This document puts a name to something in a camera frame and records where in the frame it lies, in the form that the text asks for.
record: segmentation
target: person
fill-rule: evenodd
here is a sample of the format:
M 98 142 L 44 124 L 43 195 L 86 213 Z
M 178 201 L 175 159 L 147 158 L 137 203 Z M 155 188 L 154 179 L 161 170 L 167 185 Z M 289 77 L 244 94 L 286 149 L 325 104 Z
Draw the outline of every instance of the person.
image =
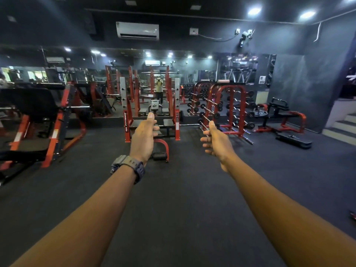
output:
M 8 85 L 7 85 L 5 75 L 0 72 L 0 89 L 7 89 L 7 88 Z
M 161 105 L 162 105 L 163 104 L 163 82 L 161 81 L 160 78 L 158 78 L 156 81 L 156 94 L 157 94 L 157 99 L 161 100 Z
M 130 156 L 146 165 L 159 130 L 152 112 L 132 136 Z M 355 266 L 356 241 L 270 185 L 234 152 L 214 122 L 200 140 L 235 181 L 259 225 L 289 266 Z M 136 176 L 123 165 L 77 210 L 13 265 L 99 266 Z

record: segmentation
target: black watch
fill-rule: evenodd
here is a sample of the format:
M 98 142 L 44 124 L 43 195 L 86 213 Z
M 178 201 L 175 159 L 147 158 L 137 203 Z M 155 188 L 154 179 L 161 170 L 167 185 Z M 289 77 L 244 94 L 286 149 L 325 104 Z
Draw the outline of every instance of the black watch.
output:
M 141 181 L 142 177 L 145 175 L 146 171 L 145 171 L 144 164 L 135 158 L 132 158 L 130 156 L 125 156 L 125 155 L 119 156 L 117 159 L 115 159 L 115 161 L 111 165 L 110 173 L 113 174 L 122 165 L 127 165 L 133 169 L 133 171 L 136 174 L 135 184 Z

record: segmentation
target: air conditioner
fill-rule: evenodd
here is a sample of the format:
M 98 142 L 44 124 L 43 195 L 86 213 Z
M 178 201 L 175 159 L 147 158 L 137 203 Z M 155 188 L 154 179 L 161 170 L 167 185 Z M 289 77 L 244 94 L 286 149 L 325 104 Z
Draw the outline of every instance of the air conditioner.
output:
M 159 25 L 133 22 L 116 22 L 120 38 L 139 38 L 159 40 Z

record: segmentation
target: gym floor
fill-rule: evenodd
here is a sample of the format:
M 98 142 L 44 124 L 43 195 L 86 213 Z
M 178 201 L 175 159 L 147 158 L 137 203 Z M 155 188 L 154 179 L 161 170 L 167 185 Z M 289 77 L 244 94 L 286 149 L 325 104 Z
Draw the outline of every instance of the gym floor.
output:
M 204 154 L 201 136 L 197 127 L 182 127 L 180 141 L 167 140 L 170 162 L 149 161 L 102 266 L 284 266 L 232 179 Z M 271 133 L 251 134 L 253 146 L 231 140 L 272 185 L 356 238 L 347 211 L 356 210 L 356 148 L 307 136 L 310 150 Z M 0 266 L 10 265 L 86 201 L 129 148 L 122 128 L 88 130 L 49 168 L 30 168 L 2 187 Z

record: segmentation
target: stairs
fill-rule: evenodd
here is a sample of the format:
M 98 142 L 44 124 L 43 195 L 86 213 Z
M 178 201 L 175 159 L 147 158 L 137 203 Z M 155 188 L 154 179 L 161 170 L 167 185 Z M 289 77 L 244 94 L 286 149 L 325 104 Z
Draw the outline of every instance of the stairs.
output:
M 323 129 L 323 135 L 356 146 L 356 113 L 347 115 L 344 121 L 335 122 L 331 128 Z

